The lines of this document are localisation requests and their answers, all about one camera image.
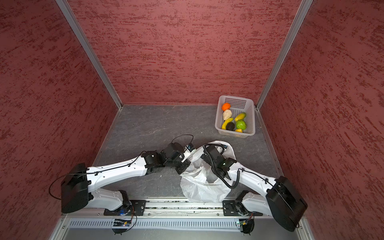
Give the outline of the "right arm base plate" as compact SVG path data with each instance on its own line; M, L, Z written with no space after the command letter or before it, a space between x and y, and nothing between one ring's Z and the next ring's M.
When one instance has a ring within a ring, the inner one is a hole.
M262 213L259 212L250 212L248 211L245 206L240 202L236 200L224 200L222 202L223 204L223 212L224 216L226 217L250 217L251 215L255 217L261 217L263 216Z

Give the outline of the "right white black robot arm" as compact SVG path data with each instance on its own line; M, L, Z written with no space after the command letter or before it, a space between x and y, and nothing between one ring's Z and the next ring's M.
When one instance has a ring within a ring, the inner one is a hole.
M224 157L227 148L228 146L223 144L205 144L201 158L229 189L235 189L238 184L242 184L263 198L258 201L253 193L241 194L238 197L238 212L258 212L272 216L285 230L294 232L308 204L292 182L284 176L277 179L264 176L246 168L233 158Z

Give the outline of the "yellow banana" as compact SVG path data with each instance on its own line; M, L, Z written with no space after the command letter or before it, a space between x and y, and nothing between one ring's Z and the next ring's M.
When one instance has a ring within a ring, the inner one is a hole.
M229 122L233 122L233 118L230 118L230 119L228 119L227 121L224 121L223 122L223 124L222 124L222 127L221 127L221 129L222 130L226 130L226 125L227 125L227 123L229 123Z

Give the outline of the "green custard apple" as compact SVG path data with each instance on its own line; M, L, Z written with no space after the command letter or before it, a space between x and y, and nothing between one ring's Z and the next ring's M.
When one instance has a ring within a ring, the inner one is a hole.
M244 120L236 121L236 130L245 131L247 128L247 124Z

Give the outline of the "beige potato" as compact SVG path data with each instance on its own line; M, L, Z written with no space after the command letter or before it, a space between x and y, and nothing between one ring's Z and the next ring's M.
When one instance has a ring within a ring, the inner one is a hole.
M224 121L227 121L228 119L230 119L232 117L232 111L230 109L227 109L223 112L223 120Z

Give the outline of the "orange carrot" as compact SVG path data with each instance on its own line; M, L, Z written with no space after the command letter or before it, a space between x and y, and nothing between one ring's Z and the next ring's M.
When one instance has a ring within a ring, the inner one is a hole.
M231 108L231 105L229 103L224 103L221 107L223 111L229 110Z

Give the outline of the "left aluminium corner post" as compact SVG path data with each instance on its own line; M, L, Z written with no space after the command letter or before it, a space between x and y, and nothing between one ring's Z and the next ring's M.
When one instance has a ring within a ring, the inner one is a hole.
M74 32L75 36L77 37L78 41L80 42L83 50L85 51L86 55L88 56L88 59L91 61L94 69L96 70L98 76L101 78L104 86L106 87L109 95L113 99L114 103L116 104L119 111L122 110L124 104L122 100L120 99L119 95L117 94L110 78L108 77L106 71L104 70L100 60L98 59L95 51L93 50L88 38L86 37L82 27L80 26L80 23L75 17L75 14L73 13L68 1L64 0L56 0L57 5L59 6L61 12L63 13L65 19L67 20L68 24L70 25L72 31Z

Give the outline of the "right aluminium corner post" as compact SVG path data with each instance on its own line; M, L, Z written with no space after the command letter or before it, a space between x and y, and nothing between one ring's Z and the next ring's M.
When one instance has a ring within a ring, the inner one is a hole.
M286 58L286 56L287 56L287 54L291 48L296 36L297 36L297 33L300 30L300 27L301 27L306 15L307 15L312 3L313 3L313 0L302 0L301 1L301 4L298 8L298 11L297 11L297 13L293 19L293 22L290 26L290 29L289 29L289 31L286 35L286 38L283 42L283 45L279 51L279 54L278 54L277 59L275 61L275 64L274 64L274 66L270 72L270 75L267 79L267 82L266 82L266 84L263 88L263 91L259 97L259 100L258 100L257 105L255 107L256 112L259 112L261 110L262 105L263 105L263 103L264 103L264 101L265 101L265 99L266 99L278 73L279 73L281 66L283 65L283 62L284 62L284 60L285 60L285 58Z

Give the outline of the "aluminium corner post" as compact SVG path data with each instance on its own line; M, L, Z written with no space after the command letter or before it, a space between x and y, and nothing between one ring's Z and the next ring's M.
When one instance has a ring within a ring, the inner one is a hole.
M306 15L307 15L312 3L313 3L313 0L302 0L301 1L301 4L298 8L298 11L297 11L297 13L293 19L293 22L290 26L290 29L289 29L289 31L286 35L286 38L283 42L283 45L279 51L279 54L278 54L277 59L275 61L275 64L274 64L274 66L270 72L270 75L267 79L267 82L266 82L266 84L263 88L263 91L259 97L259 100L258 100L257 105L255 107L256 112L259 112L261 110L262 105L263 105L263 103L264 103L264 101L265 101L265 99L266 99L278 73L279 73L281 66L283 65L283 62L284 62L284 60L285 60L285 58L286 58L286 56L287 56L287 54L291 48L296 36L297 36L297 33L300 30L300 27L301 27Z
M80 23L75 17L75 14L73 13L68 1L64 0L56 0L57 5L59 6L61 12L63 13L65 19L67 20L68 24L70 25L72 31L74 32L75 36L77 37L78 41L80 42L83 50L85 51L86 55L88 56L88 59L91 61L94 69L96 70L98 76L101 78L104 86L106 87L109 95L113 99L114 103L116 104L119 111L122 110L124 104L122 100L120 99L119 95L117 94L110 78L108 77L106 71L104 70L100 60L98 59L95 51L93 50L88 38L86 37L82 27L80 26Z

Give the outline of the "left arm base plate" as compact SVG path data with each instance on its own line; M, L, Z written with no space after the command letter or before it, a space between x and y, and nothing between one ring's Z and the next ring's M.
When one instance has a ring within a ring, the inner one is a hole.
M142 216L146 207L147 201L145 200L132 200L127 204L123 204L114 211L105 209L104 216L118 216L118 217L134 217Z

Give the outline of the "white plastic bag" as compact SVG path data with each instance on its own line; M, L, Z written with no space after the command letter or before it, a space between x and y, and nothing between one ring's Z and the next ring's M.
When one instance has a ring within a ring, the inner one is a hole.
M213 141L209 145L227 145L227 150L224 152L225 157L236 159L233 147L223 141ZM196 152L188 158L191 162L189 167L181 174L181 183L184 196L190 202L204 203L219 203L222 202L231 192L232 187L237 187L239 184L238 172L235 171L235 176L217 177L211 166L203 159L203 147L196 149Z

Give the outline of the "dark avocado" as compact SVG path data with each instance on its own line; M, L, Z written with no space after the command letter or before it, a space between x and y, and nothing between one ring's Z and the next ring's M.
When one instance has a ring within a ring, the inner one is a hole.
M228 131L234 131L236 129L236 124L234 122L229 122L226 125L226 130Z

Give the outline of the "aluminium front rail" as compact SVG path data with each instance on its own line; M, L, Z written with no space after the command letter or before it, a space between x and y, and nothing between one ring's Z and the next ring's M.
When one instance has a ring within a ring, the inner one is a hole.
M147 201L144 214L138 217L144 218L230 218L224 216L223 204L220 203L194 203L183 198L154 198L154 199L131 199ZM262 213L262 217L273 217L272 211L268 206L267 201L259 195L248 193L241 202L245 208L252 212ZM71 217L118 217L104 216L106 208L102 207L85 207L81 210L68 213Z

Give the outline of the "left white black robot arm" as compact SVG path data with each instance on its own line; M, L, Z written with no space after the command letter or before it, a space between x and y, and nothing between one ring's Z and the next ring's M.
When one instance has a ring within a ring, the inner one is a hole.
M137 157L124 162L86 167L84 163L74 166L62 176L61 212L74 213L84 208L105 209L120 212L128 209L131 202L126 191L109 191L104 187L115 182L174 169L180 175L190 165L190 156L196 151L193 144L183 147L179 143L167 145L160 151L143 151Z

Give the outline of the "white perforated plastic basket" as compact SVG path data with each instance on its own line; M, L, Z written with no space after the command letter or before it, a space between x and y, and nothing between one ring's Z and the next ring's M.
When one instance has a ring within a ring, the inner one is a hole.
M256 132L254 102L251 99L220 96L215 127L219 134L238 138L253 136Z

